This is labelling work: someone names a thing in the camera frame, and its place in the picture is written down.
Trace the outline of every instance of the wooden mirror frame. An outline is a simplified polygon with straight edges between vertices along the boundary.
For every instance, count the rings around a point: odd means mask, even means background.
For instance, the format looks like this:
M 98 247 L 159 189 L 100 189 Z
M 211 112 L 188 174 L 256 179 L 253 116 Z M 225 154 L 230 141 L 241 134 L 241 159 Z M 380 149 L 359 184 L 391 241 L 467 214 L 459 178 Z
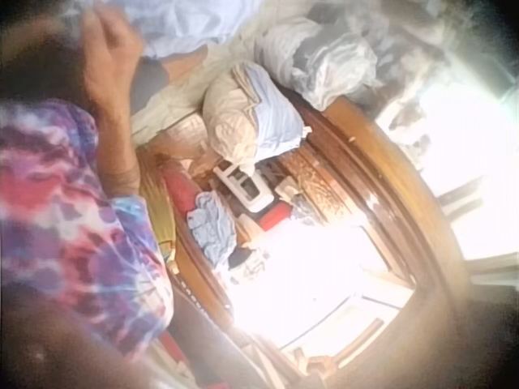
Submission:
M 447 218 L 413 165 L 375 124 L 346 98 L 324 112 L 284 88 L 311 134 L 299 152 L 333 182 L 351 215 L 361 212 L 365 230 L 393 275 L 415 285 L 413 296 L 387 326 L 357 344 L 329 387 L 381 387 L 416 375 L 438 357 L 439 341 L 461 339 L 469 281 Z M 176 260 L 183 279 L 214 322 L 239 347 L 255 343 L 288 383 L 302 374 L 271 342 L 233 327 L 229 301 L 201 250 L 177 217 Z

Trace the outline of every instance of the blue cloth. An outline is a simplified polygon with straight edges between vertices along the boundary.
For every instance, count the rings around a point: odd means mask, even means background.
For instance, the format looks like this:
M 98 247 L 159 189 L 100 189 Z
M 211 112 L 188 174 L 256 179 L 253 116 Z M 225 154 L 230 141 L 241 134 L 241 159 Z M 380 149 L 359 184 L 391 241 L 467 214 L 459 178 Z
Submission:
M 173 53 L 189 53 L 211 41 L 226 42 L 256 13 L 262 1 L 105 0 L 104 3 L 120 6 L 126 12 L 146 41 L 144 56 L 158 59 Z M 92 3 L 93 0 L 72 0 L 66 16 L 75 18 L 83 7 Z
M 304 124 L 298 111 L 276 88 L 267 71 L 245 62 L 245 70 L 261 102 L 254 107 L 258 121 L 255 160 L 264 160 L 299 147 Z
M 196 209 L 187 213 L 187 226 L 209 262 L 226 269 L 236 248 L 234 220 L 214 191 L 197 195 L 195 204 Z

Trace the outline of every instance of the plastic bag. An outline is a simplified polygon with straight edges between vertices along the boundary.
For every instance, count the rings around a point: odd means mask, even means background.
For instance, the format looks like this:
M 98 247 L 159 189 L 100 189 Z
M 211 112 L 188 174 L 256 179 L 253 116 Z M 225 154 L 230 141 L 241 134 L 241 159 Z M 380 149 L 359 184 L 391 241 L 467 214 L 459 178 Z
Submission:
M 359 34 L 304 18 L 268 30 L 255 59 L 283 86 L 323 111 L 339 96 L 375 78 L 376 56 Z
M 253 62 L 211 83 L 203 116 L 211 147 L 249 175 L 255 162 L 298 147 L 305 134 L 298 112 Z

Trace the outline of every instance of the hand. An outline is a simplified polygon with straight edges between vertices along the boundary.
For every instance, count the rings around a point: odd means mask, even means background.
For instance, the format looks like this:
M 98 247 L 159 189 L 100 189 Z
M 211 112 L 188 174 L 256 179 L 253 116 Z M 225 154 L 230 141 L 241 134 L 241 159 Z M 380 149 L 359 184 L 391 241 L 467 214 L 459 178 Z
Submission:
M 129 116 L 131 82 L 143 47 L 120 9 L 98 4 L 84 12 L 84 83 L 101 115 Z

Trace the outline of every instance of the tie-dye shirt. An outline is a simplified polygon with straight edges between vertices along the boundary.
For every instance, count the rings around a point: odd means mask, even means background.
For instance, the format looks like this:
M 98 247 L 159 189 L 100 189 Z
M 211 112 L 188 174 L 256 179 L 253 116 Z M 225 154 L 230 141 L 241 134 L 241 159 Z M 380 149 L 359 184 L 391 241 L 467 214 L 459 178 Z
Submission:
M 146 203 L 106 198 L 96 147 L 73 105 L 0 104 L 2 286 L 52 297 L 134 359 L 169 324 L 173 293 Z

